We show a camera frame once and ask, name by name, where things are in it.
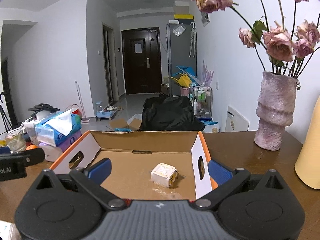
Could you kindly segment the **metal trolley rack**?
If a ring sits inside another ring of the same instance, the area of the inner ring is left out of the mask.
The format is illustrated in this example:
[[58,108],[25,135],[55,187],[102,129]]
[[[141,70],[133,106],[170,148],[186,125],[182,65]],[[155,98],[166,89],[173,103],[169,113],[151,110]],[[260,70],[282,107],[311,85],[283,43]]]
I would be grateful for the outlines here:
[[197,118],[208,119],[212,117],[213,94],[211,87],[191,86],[189,88],[189,99]]

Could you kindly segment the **orange cardboard box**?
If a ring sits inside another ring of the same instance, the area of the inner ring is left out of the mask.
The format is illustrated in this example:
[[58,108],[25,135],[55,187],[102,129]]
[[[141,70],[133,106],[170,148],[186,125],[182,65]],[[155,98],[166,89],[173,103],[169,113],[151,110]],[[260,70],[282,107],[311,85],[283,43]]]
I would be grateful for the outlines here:
[[[218,187],[209,175],[211,159],[201,132],[87,131],[51,165],[66,174],[75,164],[90,167],[103,158],[111,161],[111,174],[101,187],[120,198],[145,200],[196,200]],[[178,171],[171,188],[151,180],[160,163]]]

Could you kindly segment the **white square charger block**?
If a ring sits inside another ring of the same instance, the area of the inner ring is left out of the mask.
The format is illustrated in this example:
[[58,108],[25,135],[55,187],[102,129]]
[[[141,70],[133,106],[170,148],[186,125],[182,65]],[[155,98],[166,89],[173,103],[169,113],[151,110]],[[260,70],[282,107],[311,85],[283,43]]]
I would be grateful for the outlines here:
[[176,167],[165,163],[159,163],[151,171],[151,181],[161,187],[171,188],[178,178],[178,175],[179,173]]

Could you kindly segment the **blue tissue pack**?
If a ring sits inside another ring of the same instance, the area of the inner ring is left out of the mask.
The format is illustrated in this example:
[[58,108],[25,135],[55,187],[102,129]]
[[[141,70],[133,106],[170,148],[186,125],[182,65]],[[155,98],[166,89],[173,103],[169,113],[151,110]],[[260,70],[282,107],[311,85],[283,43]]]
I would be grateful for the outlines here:
[[38,141],[58,146],[81,129],[81,118],[71,110],[59,112],[41,120],[35,125]]

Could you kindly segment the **grey refrigerator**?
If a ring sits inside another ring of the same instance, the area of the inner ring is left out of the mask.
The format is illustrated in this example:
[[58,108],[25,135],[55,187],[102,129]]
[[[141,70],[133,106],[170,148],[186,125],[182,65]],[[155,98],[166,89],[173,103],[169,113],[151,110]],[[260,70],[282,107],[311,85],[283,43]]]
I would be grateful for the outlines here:
[[167,24],[167,55],[169,71],[169,95],[179,96],[180,87],[172,79],[182,71],[180,67],[191,68],[197,73],[196,24],[194,20],[180,19],[178,23]]

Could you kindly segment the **orange fruit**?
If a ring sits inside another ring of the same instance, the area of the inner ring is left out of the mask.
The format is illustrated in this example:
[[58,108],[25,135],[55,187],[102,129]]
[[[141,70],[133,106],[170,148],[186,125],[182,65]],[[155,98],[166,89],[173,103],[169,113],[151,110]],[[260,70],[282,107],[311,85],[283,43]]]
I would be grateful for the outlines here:
[[36,145],[29,145],[28,147],[26,147],[26,151],[27,150],[33,150],[33,149],[37,149],[38,148],[38,146],[36,146]]

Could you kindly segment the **clear glass cup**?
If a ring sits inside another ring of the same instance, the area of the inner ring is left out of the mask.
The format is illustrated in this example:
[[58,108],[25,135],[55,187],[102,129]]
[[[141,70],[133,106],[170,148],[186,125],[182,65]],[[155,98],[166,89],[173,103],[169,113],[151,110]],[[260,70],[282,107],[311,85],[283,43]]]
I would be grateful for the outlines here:
[[5,141],[12,152],[22,152],[27,147],[21,128],[9,131],[5,137]]

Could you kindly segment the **yellow thermos jug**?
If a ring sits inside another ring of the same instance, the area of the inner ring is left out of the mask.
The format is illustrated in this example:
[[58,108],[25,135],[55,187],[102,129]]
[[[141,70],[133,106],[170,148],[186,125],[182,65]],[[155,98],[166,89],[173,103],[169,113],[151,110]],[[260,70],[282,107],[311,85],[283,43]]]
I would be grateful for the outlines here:
[[309,187],[320,188],[320,106],[319,99],[313,110],[310,126],[302,150],[295,163],[295,172]]

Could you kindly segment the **dark wooden door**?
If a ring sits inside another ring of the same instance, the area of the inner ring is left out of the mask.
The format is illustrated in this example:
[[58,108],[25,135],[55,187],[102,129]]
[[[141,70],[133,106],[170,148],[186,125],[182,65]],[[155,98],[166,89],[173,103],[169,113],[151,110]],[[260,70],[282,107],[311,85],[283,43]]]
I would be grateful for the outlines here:
[[121,32],[126,94],[159,93],[162,84],[159,28]]

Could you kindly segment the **black bag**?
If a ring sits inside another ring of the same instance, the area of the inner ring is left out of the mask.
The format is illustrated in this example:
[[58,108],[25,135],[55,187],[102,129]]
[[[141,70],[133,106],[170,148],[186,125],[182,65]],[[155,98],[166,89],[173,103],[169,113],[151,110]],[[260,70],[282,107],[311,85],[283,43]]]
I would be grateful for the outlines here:
[[203,131],[187,96],[165,94],[147,98],[143,105],[141,131]]

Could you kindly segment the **dried pink roses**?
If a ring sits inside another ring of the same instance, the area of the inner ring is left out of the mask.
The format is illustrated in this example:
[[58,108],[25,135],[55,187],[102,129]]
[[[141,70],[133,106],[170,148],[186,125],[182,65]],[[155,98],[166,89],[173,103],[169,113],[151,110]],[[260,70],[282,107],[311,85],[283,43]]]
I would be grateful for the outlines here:
[[227,8],[234,11],[247,24],[248,29],[239,29],[239,39],[247,48],[254,48],[257,57],[266,71],[264,63],[257,50],[257,45],[262,46],[268,55],[272,65],[272,73],[285,75],[288,69],[288,77],[298,79],[307,67],[312,56],[319,50],[319,16],[317,23],[304,20],[296,25],[297,4],[309,2],[309,0],[294,0],[292,30],[285,27],[285,16],[281,0],[278,5],[281,15],[281,24],[274,22],[271,26],[267,19],[267,13],[263,0],[259,0],[263,9],[263,16],[250,24],[248,20],[236,9],[238,3],[233,0],[192,0],[201,13],[211,14],[216,11],[225,11]]

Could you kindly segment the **pink textured vase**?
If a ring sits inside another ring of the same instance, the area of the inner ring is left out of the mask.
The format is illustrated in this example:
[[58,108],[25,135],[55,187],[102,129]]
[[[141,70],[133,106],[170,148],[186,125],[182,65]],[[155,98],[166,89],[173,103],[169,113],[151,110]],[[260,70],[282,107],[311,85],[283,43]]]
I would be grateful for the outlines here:
[[254,142],[260,148],[281,148],[285,128],[293,123],[298,80],[263,72],[256,114],[259,117]]

